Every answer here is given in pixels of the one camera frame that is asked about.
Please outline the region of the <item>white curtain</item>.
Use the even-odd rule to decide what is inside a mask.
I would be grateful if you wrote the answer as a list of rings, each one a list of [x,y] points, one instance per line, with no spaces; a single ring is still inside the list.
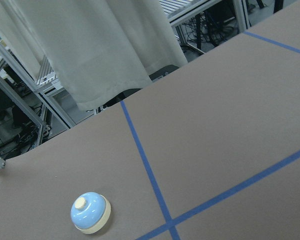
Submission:
[[[0,0],[0,36],[34,78],[47,58],[82,111],[187,64],[157,0]]]

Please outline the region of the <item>aluminium bench with equipment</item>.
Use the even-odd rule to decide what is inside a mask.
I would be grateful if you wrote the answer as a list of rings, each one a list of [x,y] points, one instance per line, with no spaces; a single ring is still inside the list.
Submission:
[[[161,0],[161,7],[182,48],[202,55],[202,44],[217,47],[234,30],[250,28],[245,0]]]

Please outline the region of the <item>grey metal bracket box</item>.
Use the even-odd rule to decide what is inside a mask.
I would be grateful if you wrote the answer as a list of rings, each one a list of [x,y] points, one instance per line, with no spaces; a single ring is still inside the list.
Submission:
[[[167,65],[156,72],[152,73],[149,75],[149,78],[151,79],[152,82],[156,82],[159,79],[162,79],[163,77],[169,75],[170,73],[176,71],[179,67],[175,66],[173,64]]]

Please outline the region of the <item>aluminium frame structure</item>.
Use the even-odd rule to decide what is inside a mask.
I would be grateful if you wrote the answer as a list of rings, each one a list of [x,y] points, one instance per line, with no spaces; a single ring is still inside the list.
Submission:
[[[0,72],[4,66],[9,66],[20,78],[22,83],[29,88],[31,93],[38,99],[41,104],[41,114],[38,114],[30,107],[30,99],[28,97],[20,96],[9,83],[7,83],[0,76],[0,89],[27,115],[27,117],[37,126],[37,140],[34,142],[33,147],[42,144],[43,134],[47,130],[47,123],[45,122],[46,111],[50,111],[52,115],[63,124],[66,129],[73,128],[75,121],[65,112],[61,105],[53,98],[54,95],[59,93],[53,81],[59,79],[53,71],[45,73],[47,81],[45,85],[37,84],[36,80],[30,76],[25,70],[13,52],[8,46],[5,46],[0,41]]]

